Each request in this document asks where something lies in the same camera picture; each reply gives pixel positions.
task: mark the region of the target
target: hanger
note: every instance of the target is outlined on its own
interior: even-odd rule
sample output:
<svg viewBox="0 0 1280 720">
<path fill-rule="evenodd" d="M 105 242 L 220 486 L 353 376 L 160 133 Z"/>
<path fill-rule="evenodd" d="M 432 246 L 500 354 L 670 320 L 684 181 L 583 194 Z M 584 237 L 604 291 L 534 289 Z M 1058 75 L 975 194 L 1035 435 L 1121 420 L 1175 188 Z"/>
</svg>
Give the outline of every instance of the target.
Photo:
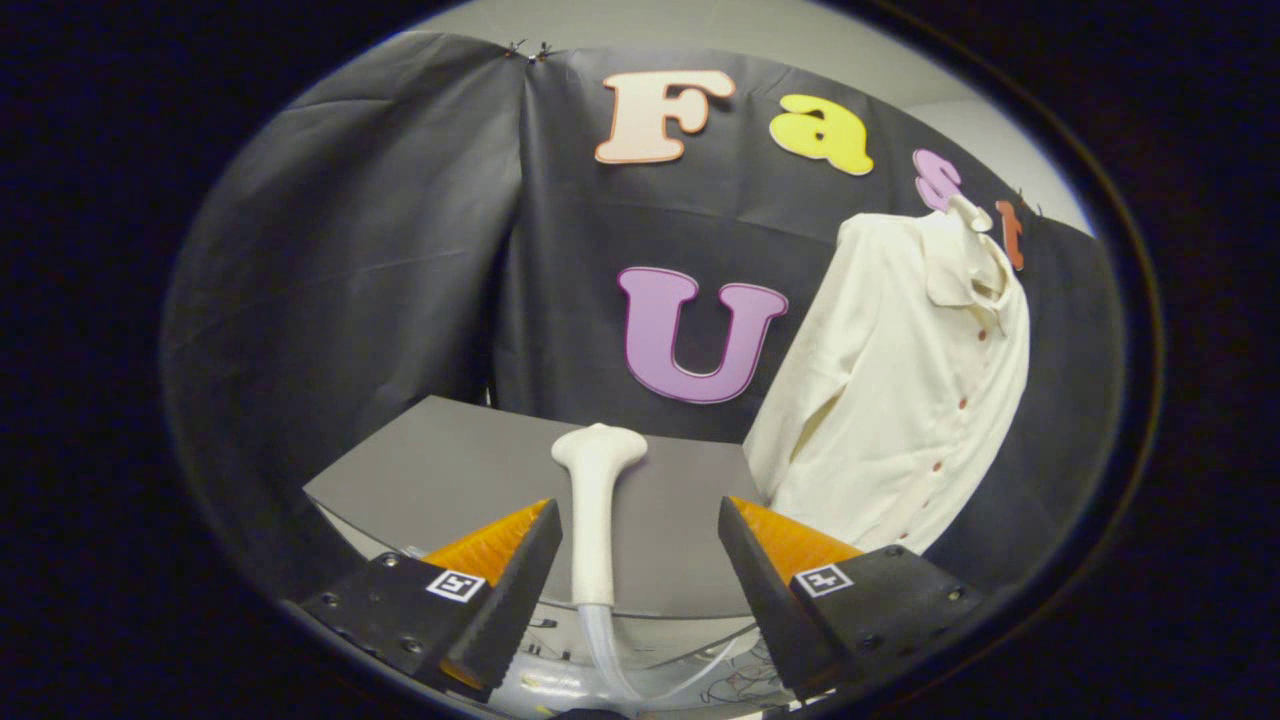
<svg viewBox="0 0 1280 720">
<path fill-rule="evenodd" d="M 991 215 L 986 210 L 978 208 L 959 192 L 947 197 L 947 208 L 959 213 L 973 232 L 987 232 L 995 227 L 995 223 L 991 222 Z"/>
</svg>

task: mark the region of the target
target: white spray nozzle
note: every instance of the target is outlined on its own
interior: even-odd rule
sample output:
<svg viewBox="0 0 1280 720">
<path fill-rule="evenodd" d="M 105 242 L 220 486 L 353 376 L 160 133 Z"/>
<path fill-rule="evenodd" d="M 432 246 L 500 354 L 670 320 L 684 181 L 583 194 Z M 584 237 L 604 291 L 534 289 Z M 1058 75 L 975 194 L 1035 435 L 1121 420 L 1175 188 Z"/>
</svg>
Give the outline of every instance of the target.
<svg viewBox="0 0 1280 720">
<path fill-rule="evenodd" d="M 573 605 L 613 606 L 613 484 L 648 451 L 640 433 L 600 423 L 552 446 L 573 489 Z"/>
</svg>

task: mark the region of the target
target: gray table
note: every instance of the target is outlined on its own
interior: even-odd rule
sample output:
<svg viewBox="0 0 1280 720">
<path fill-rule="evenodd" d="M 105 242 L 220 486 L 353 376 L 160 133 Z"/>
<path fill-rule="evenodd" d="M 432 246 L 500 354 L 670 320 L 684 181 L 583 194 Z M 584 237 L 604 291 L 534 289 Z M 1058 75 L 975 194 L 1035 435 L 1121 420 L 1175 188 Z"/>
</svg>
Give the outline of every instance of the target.
<svg viewBox="0 0 1280 720">
<path fill-rule="evenodd" d="M 543 600 L 568 603 L 573 506 L 552 443 L 579 428 L 429 397 L 344 455 L 305 491 L 378 541 L 433 551 L 544 497 L 564 541 Z M 739 445 L 645 436 L 614 489 L 616 611 L 750 615 L 716 523 L 721 497 L 759 502 Z"/>
</svg>

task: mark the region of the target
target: yellow letter a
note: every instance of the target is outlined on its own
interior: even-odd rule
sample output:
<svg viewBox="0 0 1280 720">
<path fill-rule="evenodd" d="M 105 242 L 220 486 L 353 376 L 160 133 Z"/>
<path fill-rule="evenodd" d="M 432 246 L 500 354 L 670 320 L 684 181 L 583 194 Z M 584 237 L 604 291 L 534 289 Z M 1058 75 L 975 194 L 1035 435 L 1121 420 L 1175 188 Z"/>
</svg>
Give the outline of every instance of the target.
<svg viewBox="0 0 1280 720">
<path fill-rule="evenodd" d="M 814 160 L 826 159 L 851 176 L 864 176 L 876 165 L 867 156 L 867 126 L 858 115 L 812 95 L 785 95 L 782 109 L 786 113 L 773 118 L 769 135 L 783 149 Z M 822 117 L 809 114 L 814 111 Z"/>
</svg>

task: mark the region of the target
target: black fabric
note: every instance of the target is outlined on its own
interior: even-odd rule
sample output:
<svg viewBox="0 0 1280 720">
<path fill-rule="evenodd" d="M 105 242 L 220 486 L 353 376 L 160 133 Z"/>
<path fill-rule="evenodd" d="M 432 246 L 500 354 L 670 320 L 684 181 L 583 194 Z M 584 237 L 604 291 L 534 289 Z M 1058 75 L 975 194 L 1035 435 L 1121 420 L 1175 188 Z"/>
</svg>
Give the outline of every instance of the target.
<svg viewBox="0 0 1280 720">
<path fill-rule="evenodd" d="M 289 104 L 196 219 L 165 402 L 197 497 L 273 592 L 360 562 L 306 482 L 426 393 L 483 396 L 522 76 L 488 42 L 396 36 Z"/>
<path fill-rule="evenodd" d="M 1023 225 L 1027 389 L 982 484 L 924 552 L 987 589 L 1025 579 L 1074 532 L 1106 478 L 1125 389 L 1125 309 L 1106 245 L 1046 218 Z"/>
<path fill-rule="evenodd" d="M 722 70 L 736 91 L 709 99 L 700 133 L 672 132 L 685 143 L 680 159 L 598 163 L 595 146 L 609 137 L 614 101 L 604 78 L 668 69 Z M 717 51 L 573 50 L 530 67 L 526 82 L 524 201 L 503 266 L 494 341 L 497 405 L 515 413 L 742 442 L 822 283 L 840 224 L 859 213 L 932 211 L 915 188 L 915 150 L 950 160 L 965 196 L 992 214 L 997 200 L 1018 200 L 972 155 L 919 120 L 772 60 Z M 783 113 L 778 102 L 790 94 L 814 95 L 859 115 L 876 163 L 870 173 L 846 174 L 777 145 L 769 122 Z M 616 281 L 630 266 L 698 281 L 698 297 L 681 309 L 676 342 L 677 361 L 692 373 L 719 365 L 730 316 L 717 297 L 723 284 L 758 284 L 787 297 L 787 314 L 769 324 L 742 395 L 692 405 L 632 378 L 623 345 L 627 297 Z"/>
<path fill-rule="evenodd" d="M 736 92 L 712 99 L 700 133 L 672 133 L 678 160 L 598 163 L 614 102 L 604 78 L 660 69 L 719 69 Z M 874 169 L 855 177 L 778 146 L 768 126 L 787 94 L 858 114 Z M 173 278 L 161 365 L 193 489 L 255 577 L 300 600 L 361 561 L 302 486 L 428 395 L 480 402 L 489 389 L 526 415 L 741 442 L 841 222 L 931 211 L 919 149 L 956 167 L 993 236 L 998 200 L 1025 227 L 1027 393 L 987 479 L 927 553 L 983 589 L 1016 583 L 1073 532 L 1116 430 L 1123 307 L 1107 241 L 1036 218 L 972 155 L 874 97 L 719 51 L 529 63 L 406 33 L 285 108 L 210 195 Z M 723 352 L 719 287 L 788 299 L 742 395 L 691 405 L 631 375 L 617 274 L 637 265 L 698 281 L 676 345 L 691 372 Z"/>
</svg>

